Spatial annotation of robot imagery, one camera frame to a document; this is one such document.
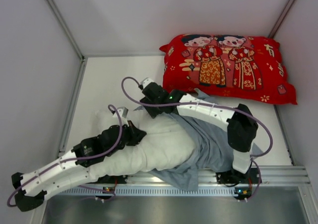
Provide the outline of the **white pillow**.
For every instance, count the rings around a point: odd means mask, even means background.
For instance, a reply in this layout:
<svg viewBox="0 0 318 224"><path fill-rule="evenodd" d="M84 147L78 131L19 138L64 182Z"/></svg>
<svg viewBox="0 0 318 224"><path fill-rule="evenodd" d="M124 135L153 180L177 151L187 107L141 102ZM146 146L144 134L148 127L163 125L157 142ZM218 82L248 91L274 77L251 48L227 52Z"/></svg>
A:
<svg viewBox="0 0 318 224"><path fill-rule="evenodd" d="M120 176L175 168L187 161L196 144L173 118L159 115L151 118L146 110L129 111L129 120L147 134L136 146L126 146L103 162L90 166L90 175Z"/></svg>

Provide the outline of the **green beige patchwork pillowcase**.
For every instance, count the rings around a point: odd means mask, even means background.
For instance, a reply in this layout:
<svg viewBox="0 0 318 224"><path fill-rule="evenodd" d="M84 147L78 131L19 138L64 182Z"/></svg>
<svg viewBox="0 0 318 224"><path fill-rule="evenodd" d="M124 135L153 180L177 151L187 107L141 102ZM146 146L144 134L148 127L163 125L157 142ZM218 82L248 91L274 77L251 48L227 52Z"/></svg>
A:
<svg viewBox="0 0 318 224"><path fill-rule="evenodd" d="M196 149L190 158L181 165L149 173L168 184L185 190L198 189L198 173L200 169L209 168L214 172L230 170L233 162L233 149L228 144L227 133L210 123L175 114L160 114L175 119L188 133L196 144Z"/></svg>

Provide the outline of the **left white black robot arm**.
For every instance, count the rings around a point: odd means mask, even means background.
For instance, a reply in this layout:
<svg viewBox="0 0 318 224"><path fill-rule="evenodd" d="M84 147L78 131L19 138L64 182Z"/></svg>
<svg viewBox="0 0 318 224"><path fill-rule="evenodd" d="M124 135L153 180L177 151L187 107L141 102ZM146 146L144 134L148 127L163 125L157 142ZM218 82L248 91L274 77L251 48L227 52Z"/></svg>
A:
<svg viewBox="0 0 318 224"><path fill-rule="evenodd" d="M93 183L98 177L92 167L125 147L138 145L146 136L132 121L113 125L101 134L82 140L57 160L30 173L12 175L15 206L27 212L42 205L51 197L70 188Z"/></svg>

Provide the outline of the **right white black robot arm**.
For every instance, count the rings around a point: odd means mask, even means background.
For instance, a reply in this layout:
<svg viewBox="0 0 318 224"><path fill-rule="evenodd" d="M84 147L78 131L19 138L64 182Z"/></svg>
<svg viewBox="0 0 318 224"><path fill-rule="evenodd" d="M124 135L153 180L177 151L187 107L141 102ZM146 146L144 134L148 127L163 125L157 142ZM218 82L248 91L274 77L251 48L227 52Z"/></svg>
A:
<svg viewBox="0 0 318 224"><path fill-rule="evenodd" d="M234 160L231 173L233 179L249 179L251 168L251 149L256 137L258 124L246 105L235 108L218 108L215 103L196 98L189 93L173 90L167 92L151 79L140 84L145 104L151 117L159 114L176 114L181 117L195 118L219 127L227 132L228 144L233 149Z"/></svg>

